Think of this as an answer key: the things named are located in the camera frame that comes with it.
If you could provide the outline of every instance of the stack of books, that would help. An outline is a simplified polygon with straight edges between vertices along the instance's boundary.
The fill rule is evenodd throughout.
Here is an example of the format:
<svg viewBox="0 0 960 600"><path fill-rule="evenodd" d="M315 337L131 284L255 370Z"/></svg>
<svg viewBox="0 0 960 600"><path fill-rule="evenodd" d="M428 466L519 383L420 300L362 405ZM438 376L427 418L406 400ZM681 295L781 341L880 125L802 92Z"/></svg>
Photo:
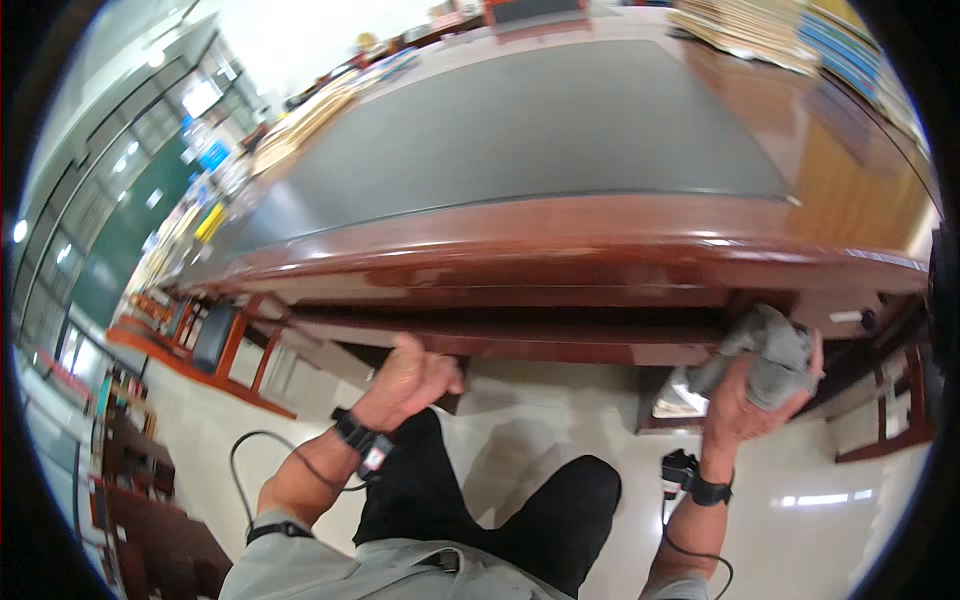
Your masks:
<svg viewBox="0 0 960 600"><path fill-rule="evenodd" d="M802 7L796 0L677 0L674 7L674 25L719 50L805 75L817 72L820 57L797 35Z"/></svg>
<svg viewBox="0 0 960 600"><path fill-rule="evenodd" d="M920 120L893 67L855 15L845 16L810 4L802 15L801 40L821 54L824 69L923 146Z"/></svg>

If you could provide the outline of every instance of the watch strap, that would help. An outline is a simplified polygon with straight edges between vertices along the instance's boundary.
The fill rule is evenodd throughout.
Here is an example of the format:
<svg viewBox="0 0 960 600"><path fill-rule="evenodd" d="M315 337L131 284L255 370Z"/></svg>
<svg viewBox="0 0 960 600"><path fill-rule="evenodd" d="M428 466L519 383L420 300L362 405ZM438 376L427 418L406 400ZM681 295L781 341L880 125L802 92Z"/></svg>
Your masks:
<svg viewBox="0 0 960 600"><path fill-rule="evenodd" d="M700 506L713 506L720 501L729 505L730 499L733 497L732 485L732 479L729 484L706 482L700 477L700 471L697 471L690 482L690 496Z"/></svg>
<svg viewBox="0 0 960 600"><path fill-rule="evenodd" d="M364 427L353 413L345 408L338 406L333 409L330 418L334 420L334 431L340 439L356 450L362 459L356 471L357 476L368 482L376 479L383 461L394 449L393 443L382 433Z"/></svg>
<svg viewBox="0 0 960 600"><path fill-rule="evenodd" d="M283 534L287 538L313 538L313 534L303 529L302 526L293 521L282 521L280 523L270 523L269 525L260 525L254 527L247 533L247 546L257 538L262 538L269 534Z"/></svg>
<svg viewBox="0 0 960 600"><path fill-rule="evenodd" d="M339 406L333 409L330 418L334 420L333 427L340 439L360 456L367 456L380 434L364 427L353 413Z"/></svg>

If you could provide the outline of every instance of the wristwatch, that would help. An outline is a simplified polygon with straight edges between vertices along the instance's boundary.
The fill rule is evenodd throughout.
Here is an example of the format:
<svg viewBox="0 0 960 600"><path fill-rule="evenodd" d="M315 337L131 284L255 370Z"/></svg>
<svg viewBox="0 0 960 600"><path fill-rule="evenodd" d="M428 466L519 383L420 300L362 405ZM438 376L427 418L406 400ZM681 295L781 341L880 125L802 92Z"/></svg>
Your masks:
<svg viewBox="0 0 960 600"><path fill-rule="evenodd" d="M732 478L729 484L708 483L700 477L700 471L698 470L690 481L689 493L693 501L700 506L713 506L721 500L729 505L733 496L732 485Z"/></svg>
<svg viewBox="0 0 960 600"><path fill-rule="evenodd" d="M334 421L333 430L337 432L337 436L363 458L357 469L357 476L364 481L372 480L383 466L387 455L394 449L393 443L382 433L364 427L346 408L338 406L333 409L330 418Z"/></svg>

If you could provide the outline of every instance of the ceiling light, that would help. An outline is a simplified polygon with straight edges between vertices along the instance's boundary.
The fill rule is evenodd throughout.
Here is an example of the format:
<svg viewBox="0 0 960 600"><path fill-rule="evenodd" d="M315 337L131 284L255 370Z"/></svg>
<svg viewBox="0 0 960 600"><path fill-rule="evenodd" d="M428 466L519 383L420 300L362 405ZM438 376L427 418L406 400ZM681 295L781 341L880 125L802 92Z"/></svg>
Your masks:
<svg viewBox="0 0 960 600"><path fill-rule="evenodd" d="M19 244L23 238L27 237L27 222L20 221L13 227L13 242Z"/></svg>
<svg viewBox="0 0 960 600"><path fill-rule="evenodd" d="M163 54L162 50L154 50L150 53L150 56L147 58L147 64L152 67L158 67L163 64L163 61L166 60L166 55Z"/></svg>
<svg viewBox="0 0 960 600"><path fill-rule="evenodd" d="M72 245L72 244L67 244L66 246L63 247L63 250L61 250L60 252L57 253L57 264L58 264L58 265L61 264L61 262L63 262L63 259L66 258L68 254L70 254L70 251L71 251L71 250L73 250L73 245Z"/></svg>

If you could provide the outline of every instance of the yellow object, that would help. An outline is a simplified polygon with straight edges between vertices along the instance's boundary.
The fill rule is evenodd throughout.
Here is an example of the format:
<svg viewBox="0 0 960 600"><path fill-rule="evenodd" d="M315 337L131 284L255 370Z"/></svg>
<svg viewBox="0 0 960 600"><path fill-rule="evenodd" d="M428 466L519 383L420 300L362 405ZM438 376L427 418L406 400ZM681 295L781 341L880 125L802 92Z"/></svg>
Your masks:
<svg viewBox="0 0 960 600"><path fill-rule="evenodd" d="M364 50L370 50L376 45L376 36L374 34L360 34L357 36L357 46Z"/></svg>
<svg viewBox="0 0 960 600"><path fill-rule="evenodd" d="M217 232L217 229L220 228L226 219L227 211L224 210L224 206L216 203L216 205L210 209L210 214L206 215L206 218L200 223L197 230L194 231L193 237L206 244L213 238L213 234Z"/></svg>

